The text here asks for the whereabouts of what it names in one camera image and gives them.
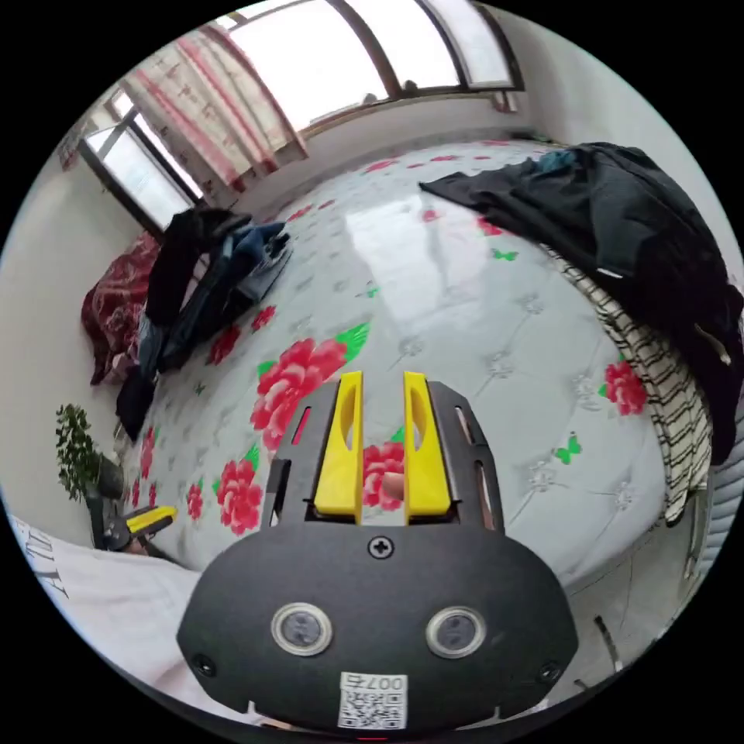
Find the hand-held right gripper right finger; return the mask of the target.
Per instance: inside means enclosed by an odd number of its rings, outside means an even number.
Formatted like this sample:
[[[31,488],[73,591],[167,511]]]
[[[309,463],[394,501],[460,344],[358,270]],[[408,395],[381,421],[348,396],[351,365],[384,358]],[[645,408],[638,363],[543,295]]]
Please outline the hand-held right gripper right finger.
[[[436,416],[424,374],[404,372],[404,492],[407,519],[447,515],[451,497]]]

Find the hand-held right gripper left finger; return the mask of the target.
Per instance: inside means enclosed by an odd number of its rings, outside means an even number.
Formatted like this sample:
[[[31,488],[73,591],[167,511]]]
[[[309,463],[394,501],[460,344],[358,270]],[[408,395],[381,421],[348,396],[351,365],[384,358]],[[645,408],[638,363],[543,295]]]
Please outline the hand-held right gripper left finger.
[[[313,500],[323,518],[361,519],[363,506],[363,373],[344,373],[336,386]]]

